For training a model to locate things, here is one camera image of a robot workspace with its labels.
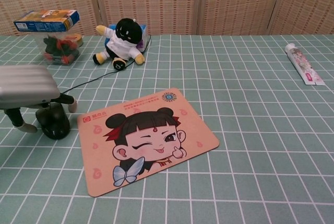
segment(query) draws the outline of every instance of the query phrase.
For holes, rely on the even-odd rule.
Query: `white tube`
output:
[[[306,85],[325,85],[325,82],[311,67],[305,55],[293,43],[285,46],[285,52]]]

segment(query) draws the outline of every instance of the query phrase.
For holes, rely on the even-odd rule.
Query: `table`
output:
[[[104,38],[84,37],[59,89],[113,70]],[[325,86],[306,86],[284,53],[295,43]],[[0,64],[44,64],[29,36],[0,37]],[[334,223],[334,36],[153,36],[146,63],[69,92],[78,112],[52,141],[0,113],[0,222]],[[216,150],[98,198],[88,196],[76,117],[176,87],[220,139]],[[24,119],[37,124],[33,109]]]

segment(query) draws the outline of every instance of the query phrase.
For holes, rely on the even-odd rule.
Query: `plastic container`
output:
[[[76,10],[31,11],[15,20],[18,31],[31,32],[49,64],[70,65],[80,55],[82,36],[71,33],[80,20]]]
[[[305,55],[295,46],[295,44],[290,43],[286,45],[285,52],[306,85],[325,85],[325,82],[312,68]]]

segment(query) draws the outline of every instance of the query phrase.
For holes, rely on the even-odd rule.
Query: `stuffed toy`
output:
[[[135,20],[123,18],[117,23],[115,30],[102,25],[98,25],[96,30],[100,35],[110,39],[103,52],[94,54],[93,60],[97,65],[111,58],[114,68],[122,70],[130,58],[138,65],[145,61],[142,53],[136,48],[142,40],[142,30]]]

